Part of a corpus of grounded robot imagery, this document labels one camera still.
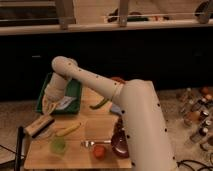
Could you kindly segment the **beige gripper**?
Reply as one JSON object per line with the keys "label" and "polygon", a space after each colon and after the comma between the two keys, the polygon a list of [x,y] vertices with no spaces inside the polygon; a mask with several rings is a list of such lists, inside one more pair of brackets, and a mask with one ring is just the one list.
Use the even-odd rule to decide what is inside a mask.
{"label": "beige gripper", "polygon": [[[54,102],[50,105],[50,114],[58,107],[59,102],[57,101],[61,100],[65,96],[67,85],[68,80],[66,78],[56,73],[52,74],[50,82],[45,88],[45,95],[50,101]],[[42,98],[42,113],[44,115],[49,115],[49,100],[46,96]]]}

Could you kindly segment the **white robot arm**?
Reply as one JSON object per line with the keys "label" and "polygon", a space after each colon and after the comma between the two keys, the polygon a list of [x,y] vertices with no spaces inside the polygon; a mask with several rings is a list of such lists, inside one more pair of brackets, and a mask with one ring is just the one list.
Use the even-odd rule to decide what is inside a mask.
{"label": "white robot arm", "polygon": [[72,78],[118,105],[133,171],[179,171],[159,99],[150,81],[120,83],[80,68],[71,58],[52,60],[53,75],[45,88],[42,111],[52,113]]}

